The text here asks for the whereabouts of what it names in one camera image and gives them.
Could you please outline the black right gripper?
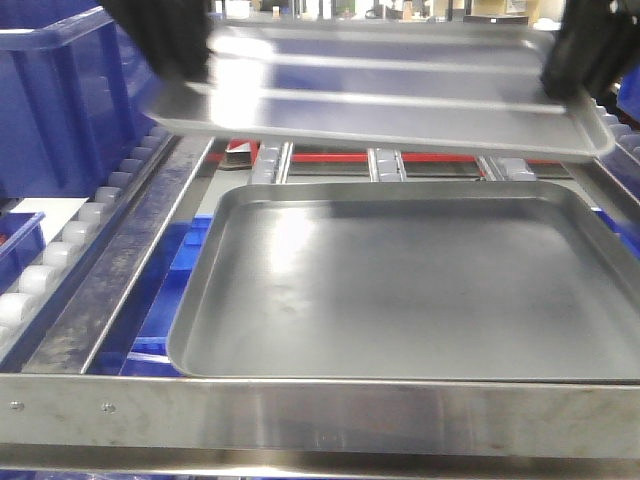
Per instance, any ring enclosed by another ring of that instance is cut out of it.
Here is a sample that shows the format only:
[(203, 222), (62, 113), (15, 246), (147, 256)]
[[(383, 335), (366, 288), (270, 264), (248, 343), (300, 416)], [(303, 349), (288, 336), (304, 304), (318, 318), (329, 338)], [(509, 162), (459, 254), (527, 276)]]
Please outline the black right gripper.
[(541, 81), (552, 99), (598, 97), (638, 65), (637, 1), (567, 1)]

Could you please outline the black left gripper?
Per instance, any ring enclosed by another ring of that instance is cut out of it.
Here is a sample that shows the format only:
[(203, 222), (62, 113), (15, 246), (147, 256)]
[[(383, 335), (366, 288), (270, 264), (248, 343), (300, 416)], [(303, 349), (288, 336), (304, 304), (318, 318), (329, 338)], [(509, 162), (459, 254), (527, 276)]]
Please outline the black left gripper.
[(104, 0), (103, 9), (130, 36), (151, 69), (168, 81), (208, 76), (208, 1)]

